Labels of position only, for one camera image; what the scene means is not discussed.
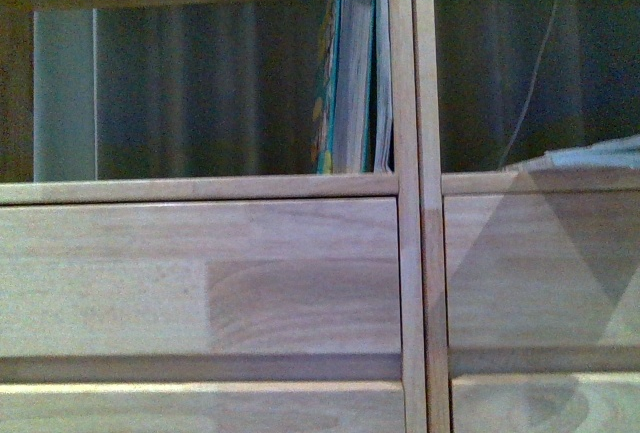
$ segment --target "white cable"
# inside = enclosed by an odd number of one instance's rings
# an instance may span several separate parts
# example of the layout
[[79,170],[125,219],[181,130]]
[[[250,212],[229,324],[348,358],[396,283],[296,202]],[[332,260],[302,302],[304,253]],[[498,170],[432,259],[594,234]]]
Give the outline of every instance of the white cable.
[[551,15],[549,16],[549,24],[547,25],[547,31],[544,34],[544,38],[542,39],[542,44],[540,45],[540,50],[538,51],[538,57],[536,58],[536,63],[533,67],[533,75],[531,76],[531,81],[529,83],[529,92],[527,93],[527,99],[522,106],[522,111],[520,112],[520,117],[518,118],[518,123],[516,124],[513,133],[511,134],[511,138],[509,139],[509,143],[505,148],[502,156],[500,157],[500,161],[498,162],[498,169],[504,167],[504,163],[507,161],[507,157],[511,152],[511,148],[513,148],[513,144],[518,137],[518,133],[520,133],[520,128],[522,128],[522,123],[524,122],[527,113],[529,112],[529,103],[531,103],[531,98],[533,97],[533,91],[536,87],[536,81],[538,79],[538,71],[540,70],[540,63],[542,63],[542,55],[544,54],[544,50],[547,47],[547,42],[549,41],[549,37],[551,36],[551,30],[553,29],[553,24],[556,19],[556,12],[558,11],[558,0],[553,0],[553,7],[551,8]]

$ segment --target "curtain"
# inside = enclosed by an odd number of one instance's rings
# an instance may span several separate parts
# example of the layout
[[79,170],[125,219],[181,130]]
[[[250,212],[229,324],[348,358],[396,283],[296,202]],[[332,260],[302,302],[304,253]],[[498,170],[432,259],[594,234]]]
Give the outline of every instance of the curtain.
[[[299,0],[39,13],[36,89],[51,94],[36,123],[67,146],[36,146],[37,180],[310,172],[323,12]],[[51,166],[78,163],[91,168]]]
[[[312,171],[323,9],[40,13],[37,179]],[[506,163],[640,132],[640,0],[436,0],[443,171],[501,166],[554,9]]]
[[443,171],[640,133],[640,0],[436,0]]

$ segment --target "bookshelf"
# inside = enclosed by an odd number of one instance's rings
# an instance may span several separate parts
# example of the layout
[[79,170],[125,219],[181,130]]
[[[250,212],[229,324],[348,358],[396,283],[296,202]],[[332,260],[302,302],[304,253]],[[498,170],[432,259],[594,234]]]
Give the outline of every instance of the bookshelf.
[[252,0],[0,0],[3,411],[424,433],[412,0],[390,0],[394,174],[30,183],[33,10],[225,1]]
[[415,0],[423,215],[444,218],[423,216],[430,431],[638,428],[640,175],[441,175],[432,1]]
[[[32,10],[212,1],[245,0],[0,0],[0,171],[18,182],[0,185],[0,236],[11,245],[0,250],[0,272],[16,312],[0,328],[21,342],[0,353],[0,403],[12,421],[29,429],[29,418],[57,411],[71,429],[98,405],[117,413],[107,420],[119,429],[295,423],[437,433],[451,431],[450,419],[457,431],[475,431],[474,408],[502,421],[491,405],[522,418],[541,408],[562,421],[563,399],[587,398],[595,409],[638,398],[637,375],[609,373],[640,368],[638,343],[625,333],[637,332],[638,274],[627,268],[626,289],[607,293],[611,277],[594,280],[591,270],[634,265],[625,251],[640,231],[640,177],[441,175],[434,0],[390,0],[394,175],[28,183]],[[603,237],[629,248],[598,249]],[[589,260],[597,268],[585,269]],[[587,305],[595,313],[582,325],[600,337],[572,340],[558,330],[539,341],[549,325],[536,321],[535,307],[549,304],[548,290],[509,283],[509,275],[535,277],[549,261],[562,265],[560,284],[582,285],[576,302],[553,303],[552,318],[570,326]],[[465,273],[460,265],[472,266]],[[496,294],[490,281],[469,293],[454,281],[465,274],[514,285],[496,297],[498,316],[479,302]],[[612,306],[609,295],[622,290]],[[461,302],[477,313],[473,321],[458,313]],[[501,329],[528,311],[533,320]],[[465,336],[483,327],[494,335],[488,343]],[[48,339],[52,329],[61,336]],[[65,341],[65,331],[76,333]],[[513,336],[501,339],[506,333]],[[522,335],[527,341],[512,341]],[[544,404],[527,388],[542,392]],[[167,398],[174,416],[152,406]],[[594,421],[566,411],[571,421]],[[250,423],[257,416],[264,422]]]

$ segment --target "vertical wooden divider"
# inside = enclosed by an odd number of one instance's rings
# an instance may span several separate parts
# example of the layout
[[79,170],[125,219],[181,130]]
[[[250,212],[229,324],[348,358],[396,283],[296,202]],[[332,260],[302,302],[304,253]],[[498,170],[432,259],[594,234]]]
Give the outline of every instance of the vertical wooden divider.
[[413,0],[429,432],[451,430],[434,0]]
[[418,135],[412,0],[389,0],[402,305],[402,383],[407,433],[426,433]]

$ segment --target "wooden drawer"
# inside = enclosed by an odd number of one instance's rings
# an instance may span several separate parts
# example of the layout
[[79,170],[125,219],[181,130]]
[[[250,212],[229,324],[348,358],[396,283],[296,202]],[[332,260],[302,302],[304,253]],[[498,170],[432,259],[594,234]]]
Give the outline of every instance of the wooden drawer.
[[394,198],[0,208],[0,356],[399,355]]
[[0,386],[3,431],[401,433],[400,383]]
[[640,375],[478,375],[453,381],[456,433],[640,431]]
[[639,205],[638,191],[447,197],[451,347],[637,348]]

